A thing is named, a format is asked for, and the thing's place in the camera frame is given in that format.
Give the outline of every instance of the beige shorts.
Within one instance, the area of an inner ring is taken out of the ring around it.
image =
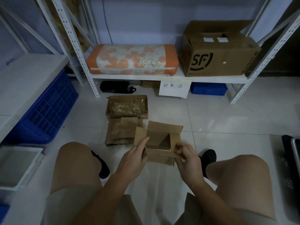
[[[72,186],[49,195],[41,225],[67,225],[78,212],[91,201],[99,188],[95,186]],[[175,225],[201,225],[202,209],[195,196],[187,193],[185,211]],[[240,215],[250,225],[277,225],[277,222],[264,216],[239,210]],[[118,206],[114,225],[143,225],[133,205],[130,195],[123,195]]]

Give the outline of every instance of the forearm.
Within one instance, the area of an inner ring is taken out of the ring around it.
[[[72,225],[109,225],[129,183],[120,174],[112,174],[96,197],[73,220]]]
[[[192,189],[197,197],[201,208],[204,211],[205,218],[209,224],[217,225],[246,225],[247,223],[239,216],[239,214],[227,205],[205,182],[201,186]]]

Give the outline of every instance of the crumpled plastic packaging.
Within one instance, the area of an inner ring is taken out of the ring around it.
[[[110,112],[113,114],[142,114],[146,112],[144,100],[133,102],[111,101]]]

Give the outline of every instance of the tile floor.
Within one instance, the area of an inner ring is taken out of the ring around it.
[[[54,162],[59,148],[70,141],[87,144],[108,164],[112,172],[130,146],[105,146],[105,110],[111,94],[95,98],[88,83],[73,82],[79,98],[28,185],[10,197],[11,209],[3,224],[38,225],[49,194]],[[181,138],[197,152],[212,148],[218,160],[240,154],[254,154],[270,166],[276,214],[279,224],[298,223],[298,215],[285,201],[278,176],[276,150],[282,150],[280,135],[300,135],[300,78],[257,78],[236,104],[226,97],[193,95],[186,99],[158,96],[158,90],[138,87],[135,94],[147,94],[149,119],[183,125]],[[144,225],[159,224],[156,208],[162,208],[174,223],[182,214],[190,192],[175,167],[148,163],[126,193]]]

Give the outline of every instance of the person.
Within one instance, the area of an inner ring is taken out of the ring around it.
[[[62,146],[42,224],[142,225],[131,197],[124,193],[147,162],[148,155],[143,152],[148,140],[144,138],[124,154],[103,187],[99,176],[105,178],[109,173],[105,162],[86,145],[70,142]],[[239,155],[216,162],[212,149],[199,156],[189,144],[179,142],[177,146],[176,153],[185,159],[175,159],[178,170],[194,196],[187,194],[185,210],[176,225],[277,224],[270,172],[264,160]],[[217,185],[216,191],[204,177]]]

